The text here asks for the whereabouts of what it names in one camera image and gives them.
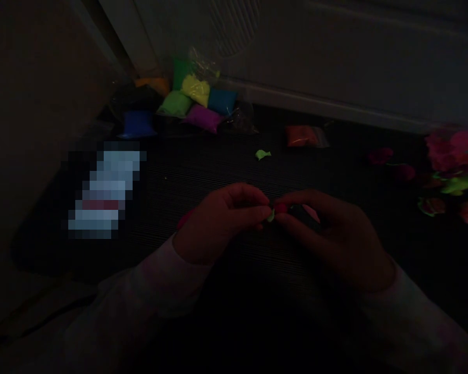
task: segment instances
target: blue clay packet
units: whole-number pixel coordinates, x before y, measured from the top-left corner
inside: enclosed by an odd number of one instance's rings
[[[122,139],[136,139],[157,135],[152,127],[151,111],[128,111],[123,113],[124,130],[118,137]]]
[[[237,97],[237,92],[211,88],[210,97],[208,98],[208,109],[221,115],[229,116],[234,110],[234,103]]]

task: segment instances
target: black mat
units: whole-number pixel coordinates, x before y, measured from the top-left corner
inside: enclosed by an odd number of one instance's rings
[[[58,244],[59,238],[48,234],[55,231],[52,225],[59,217],[59,207],[51,203],[63,184],[58,176],[39,202],[42,208],[37,207],[16,237],[16,264],[54,276],[71,271],[81,281],[97,282],[136,265],[157,249],[174,232],[180,217],[211,190],[244,181],[275,199],[289,191],[316,188],[362,207],[385,249],[468,331],[468,226],[456,214],[436,219],[423,215],[417,197],[432,192],[398,185],[386,175],[386,167],[370,167],[364,160],[369,150],[389,146],[396,152],[394,162],[427,167],[422,137],[335,122],[325,129],[330,148],[289,149],[284,125],[321,126],[328,121],[263,107],[256,107],[255,115],[261,131],[255,136],[221,134],[141,142],[148,152],[142,194],[136,194],[137,209],[118,240]],[[271,151],[272,157],[257,161],[258,149]],[[451,200],[449,209],[460,202]],[[40,218],[48,215],[50,223]],[[266,226],[261,233],[236,238],[223,266],[239,278],[256,273],[270,280],[273,289],[313,313],[315,308],[308,305],[319,299],[315,264],[276,224]],[[43,237],[49,239],[39,244]]]

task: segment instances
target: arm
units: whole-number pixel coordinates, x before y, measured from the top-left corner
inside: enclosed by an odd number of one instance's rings
[[[183,260],[173,238],[114,280],[66,329],[64,354],[71,371],[118,371],[158,332],[166,317],[190,311],[211,266]]]
[[[237,209],[238,203],[253,205]],[[196,302],[212,265],[240,231],[259,228],[269,199],[237,183],[209,194],[178,233],[138,266],[100,284],[100,294],[35,362],[20,372],[121,371],[166,318]]]
[[[368,320],[355,337],[358,346],[403,371],[468,372],[468,335],[386,254],[361,209],[315,190],[276,203],[308,204],[328,221],[317,234],[291,215],[276,215],[355,291]]]
[[[358,295],[370,321],[371,353],[407,372],[468,373],[468,334],[395,264],[385,291]]]

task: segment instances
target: hand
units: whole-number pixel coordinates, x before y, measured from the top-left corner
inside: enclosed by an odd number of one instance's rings
[[[377,292],[392,285],[394,265],[368,217],[358,206],[316,190],[292,192],[275,203],[307,204],[326,219],[329,227],[317,234],[289,214],[276,215],[277,222],[352,288]]]
[[[242,203],[256,206],[236,208]],[[269,199],[262,191],[246,183],[213,191],[175,234],[175,251],[189,263],[213,264],[239,232],[249,228],[262,229],[261,223],[272,212],[268,204]]]

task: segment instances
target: purple clay packet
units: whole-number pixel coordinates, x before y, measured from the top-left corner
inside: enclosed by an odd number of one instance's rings
[[[224,118],[220,114],[211,111],[202,105],[194,104],[187,114],[187,117],[182,122],[198,126],[216,134],[218,124],[223,120]]]

